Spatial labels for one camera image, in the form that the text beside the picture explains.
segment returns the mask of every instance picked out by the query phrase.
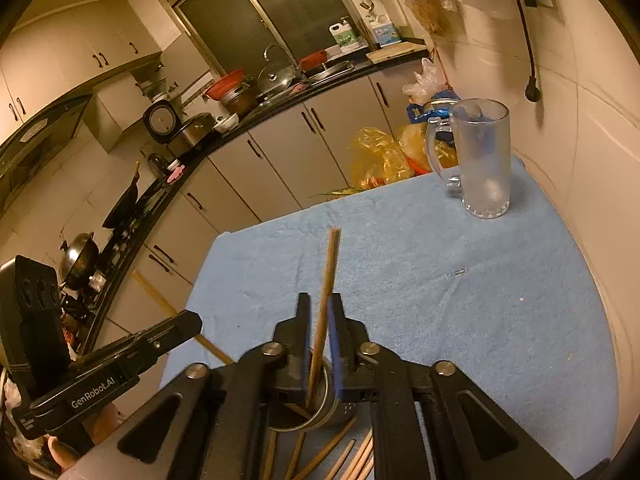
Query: frying pan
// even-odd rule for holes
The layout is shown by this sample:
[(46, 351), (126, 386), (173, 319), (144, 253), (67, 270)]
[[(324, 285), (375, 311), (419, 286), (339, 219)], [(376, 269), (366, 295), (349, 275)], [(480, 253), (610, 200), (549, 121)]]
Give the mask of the frying pan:
[(136, 201), (138, 200), (138, 179), (140, 178), (140, 172), (138, 171), (140, 168), (140, 161), (137, 160), (134, 171), (133, 178), (131, 179), (131, 184), (127, 190), (122, 194), (122, 196), (116, 202), (116, 205), (113, 206), (113, 209), (105, 218), (102, 227), (105, 229), (113, 229), (123, 220), (127, 219), (132, 215), (133, 209), (136, 205)]

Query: kitchen cabinet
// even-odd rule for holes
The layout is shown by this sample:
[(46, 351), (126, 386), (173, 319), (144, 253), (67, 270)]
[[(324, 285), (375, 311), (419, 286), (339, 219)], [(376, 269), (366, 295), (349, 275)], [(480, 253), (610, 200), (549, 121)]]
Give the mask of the kitchen cabinet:
[(402, 128), (409, 124), (406, 114), (409, 96), (402, 93), (402, 86), (415, 83), (414, 72), (422, 73), (420, 59), (385, 68), (369, 75), (382, 111), (396, 139), (402, 133)]
[(247, 132), (209, 159), (261, 221), (300, 210), (300, 204)]
[(210, 70), (186, 33), (182, 33), (166, 48), (160, 55), (160, 61), (164, 65), (162, 73), (166, 78), (167, 88), (176, 84), (176, 95), (184, 92)]
[(72, 88), (36, 23), (9, 35), (0, 49), (0, 68), (23, 121)]
[(347, 186), (310, 117), (300, 104), (251, 130), (251, 136), (302, 207), (326, 202), (322, 193)]
[(139, 120), (151, 101), (140, 92), (136, 80), (129, 72), (107, 79), (95, 87), (96, 97), (123, 130)]
[[(159, 265), (155, 258), (146, 247), (138, 251), (107, 312), (107, 319), (127, 332), (145, 330), (167, 318), (164, 310), (133, 279), (133, 270), (142, 274), (176, 310), (183, 310), (189, 299), (191, 283), (170, 267)], [(113, 327), (104, 335), (100, 332), (101, 342), (108, 343), (114, 332), (117, 331)]]
[(0, 144), (11, 137), (20, 126), (22, 126), (22, 120), (6, 87), (4, 76), (0, 72)]
[(354, 184), (353, 137), (364, 126), (389, 133), (378, 98), (366, 77), (350, 81), (305, 101), (314, 123), (334, 155), (347, 182)]
[(220, 233), (232, 233), (260, 222), (208, 158), (200, 163), (180, 192)]
[(105, 68), (84, 35), (81, 23), (71, 10), (57, 12), (36, 22), (44, 39), (49, 43), (60, 70), (74, 88), (92, 79)]
[(159, 269), (194, 283), (218, 231), (178, 193), (145, 240)]
[(106, 0), (108, 21), (113, 24), (129, 47), (131, 59), (160, 52), (156, 40), (149, 34), (127, 0)]
[(110, 0), (100, 0), (74, 7), (71, 12), (97, 55), (98, 65), (110, 70), (134, 59), (133, 49), (114, 26)]

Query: blue towel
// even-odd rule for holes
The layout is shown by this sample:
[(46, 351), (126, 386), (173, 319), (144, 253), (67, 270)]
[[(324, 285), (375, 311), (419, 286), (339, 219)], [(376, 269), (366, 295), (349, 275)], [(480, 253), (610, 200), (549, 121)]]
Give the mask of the blue towel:
[[(311, 294), (316, 316), (327, 231), (339, 226), (334, 290), (346, 315), (403, 359), (455, 362), (577, 477), (612, 453), (618, 386), (609, 327), (562, 219), (519, 160), (512, 169), (511, 207), (497, 219), (469, 215), (427, 174), (222, 234), (187, 308), (238, 359), (294, 315), (299, 292)], [(189, 341), (171, 352), (163, 384), (192, 362), (220, 366)], [(369, 427), (367, 412), (362, 406), (356, 438)], [(312, 432), (300, 464), (334, 433)], [(274, 479), (284, 476), (292, 441), (278, 439)]]

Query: kitchen utensil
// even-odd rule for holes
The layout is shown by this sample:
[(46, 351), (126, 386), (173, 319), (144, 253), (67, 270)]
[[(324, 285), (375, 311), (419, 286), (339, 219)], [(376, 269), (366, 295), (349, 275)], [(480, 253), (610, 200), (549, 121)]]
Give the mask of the kitchen utensil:
[(147, 108), (142, 121), (154, 140), (160, 144), (168, 143), (182, 127), (178, 112), (166, 99), (160, 99)]
[(245, 86), (242, 91), (236, 94), (230, 101), (225, 104), (225, 108), (230, 114), (238, 114), (240, 120), (244, 119), (248, 113), (257, 107), (258, 103), (255, 97), (258, 89), (255, 86)]
[(133, 177), (131, 184), (127, 190), (121, 195), (121, 197), (113, 206), (107, 218), (104, 219), (102, 227), (105, 229), (113, 229), (122, 221), (128, 219), (135, 208), (136, 201), (138, 200), (138, 179), (140, 178), (140, 161), (137, 160), (133, 168)]
[(260, 94), (278, 94), (286, 90), (296, 75), (296, 69), (282, 60), (270, 61), (258, 75)]
[(164, 178), (169, 175), (169, 162), (162, 155), (150, 153), (146, 158), (146, 161), (149, 165), (149, 169), (151, 169), (151, 173), (154, 174), (154, 177)]
[(167, 147), (176, 158), (180, 157), (198, 144), (207, 134), (210, 134), (215, 124), (216, 120), (208, 112), (194, 115), (183, 124)]
[[(439, 131), (452, 131), (460, 174), (444, 170), (435, 151)], [(447, 189), (462, 194), (465, 209), (478, 218), (496, 218), (507, 211), (511, 193), (509, 109), (491, 99), (466, 99), (449, 109), (449, 118), (427, 123), (426, 153), (432, 170)]]
[(215, 101), (220, 101), (224, 94), (240, 85), (243, 79), (244, 69), (238, 68), (237, 70), (233, 70), (224, 77), (218, 79), (215, 83), (213, 83), (213, 85), (207, 88), (205, 94)]
[(83, 288), (94, 273), (100, 253), (94, 233), (80, 233), (70, 244), (65, 240), (60, 250), (65, 252), (58, 269), (63, 285), (70, 290)]
[(238, 118), (238, 114), (233, 114), (223, 119), (222, 121), (217, 122), (215, 129), (217, 132), (224, 134), (224, 133), (227, 133), (228, 131), (233, 130), (236, 126), (238, 126), (239, 122), (240, 122), (240, 119)]
[(307, 72), (317, 66), (322, 65), (326, 61), (326, 51), (318, 50), (313, 54), (309, 54), (308, 56), (303, 57), (300, 60), (300, 70), (302, 72)]

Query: wooden chopstick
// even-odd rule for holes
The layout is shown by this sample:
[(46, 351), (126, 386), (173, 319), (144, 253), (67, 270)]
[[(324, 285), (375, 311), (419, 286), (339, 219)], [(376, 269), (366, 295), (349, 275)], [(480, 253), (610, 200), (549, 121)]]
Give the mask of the wooden chopstick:
[(295, 473), (296, 471), (298, 459), (300, 458), (300, 452), (302, 451), (302, 445), (305, 443), (305, 436), (305, 431), (300, 431), (300, 433), (298, 434), (296, 445), (293, 448), (293, 454), (291, 455), (291, 460), (289, 461), (289, 467), (287, 467), (287, 473), (286, 475), (284, 475), (284, 480), (291, 480), (291, 478), (293, 478), (293, 473)]
[(342, 430), (340, 431), (340, 433), (338, 433), (336, 436), (334, 436), (329, 443), (324, 446), (324, 448), (322, 448), (320, 450), (320, 452), (313, 457), (309, 463), (307, 465), (305, 465), (302, 470), (293, 477), (293, 480), (303, 480), (303, 478), (306, 478), (306, 476), (311, 473), (316, 466), (318, 466), (319, 463), (322, 462), (322, 460), (325, 459), (325, 457), (331, 453), (331, 450), (338, 445), (338, 442), (341, 441), (341, 439), (344, 437), (344, 435), (347, 433), (347, 431), (349, 431), (351, 429), (351, 427), (354, 425), (356, 421), (356, 418), (353, 417), (351, 418), (351, 420), (349, 422), (347, 422), (346, 426), (344, 428), (342, 428)]
[(347, 460), (347, 457), (348, 457), (349, 453), (351, 452), (351, 449), (353, 449), (353, 445), (355, 443), (356, 443), (356, 440), (354, 438), (352, 438), (347, 443), (347, 445), (342, 450), (342, 453), (340, 453), (340, 456), (338, 457), (338, 460), (335, 461), (334, 466), (329, 470), (329, 472), (324, 477), (324, 480), (334, 480), (334, 476), (336, 475), (336, 473), (338, 471), (340, 471), (340, 468), (342, 467), (342, 464), (344, 464), (344, 461)]
[(353, 460), (351, 460), (351, 462), (347, 466), (347, 469), (345, 469), (344, 473), (340, 477), (340, 480), (349, 480), (351, 473), (353, 473), (353, 469), (356, 467), (358, 460), (360, 460), (360, 457), (362, 456), (364, 451), (367, 449), (367, 446), (369, 445), (369, 442), (371, 441), (372, 438), (373, 438), (373, 428), (369, 430), (369, 433), (367, 433), (367, 435), (364, 437), (364, 440), (360, 444), (360, 447), (358, 448), (356, 455), (353, 457)]
[(324, 264), (324, 275), (322, 277), (322, 288), (320, 290), (318, 323), (316, 324), (316, 334), (314, 335), (314, 353), (311, 357), (308, 390), (306, 391), (305, 406), (307, 408), (311, 403), (311, 399), (313, 399), (316, 381), (318, 380), (322, 364), (322, 354), (324, 353), (327, 326), (326, 302), (334, 291), (335, 268), (338, 264), (339, 246), (340, 228), (333, 227), (329, 230), (329, 237), (327, 238), (326, 244), (326, 263)]
[(358, 476), (358, 478), (356, 478), (356, 480), (366, 480), (367, 476), (369, 476), (369, 473), (371, 473), (372, 469), (373, 469), (373, 455), (371, 456), (371, 458), (367, 462), (367, 465), (364, 466), (364, 469), (362, 470), (362, 473), (360, 473), (360, 476)]
[(372, 451), (373, 451), (373, 439), (369, 440), (369, 443), (367, 444), (367, 447), (364, 450), (364, 453), (360, 457), (360, 460), (358, 460), (355, 467), (353, 468), (353, 471), (351, 471), (349, 480), (356, 480), (358, 478), (358, 476), (360, 475), (360, 471), (362, 470), (365, 463), (369, 459), (369, 455), (371, 455)]
[(276, 455), (276, 439), (278, 433), (273, 430), (269, 430), (269, 447), (267, 448), (267, 457), (264, 461), (264, 471), (262, 473), (262, 480), (271, 480), (271, 473), (273, 471), (273, 460)]

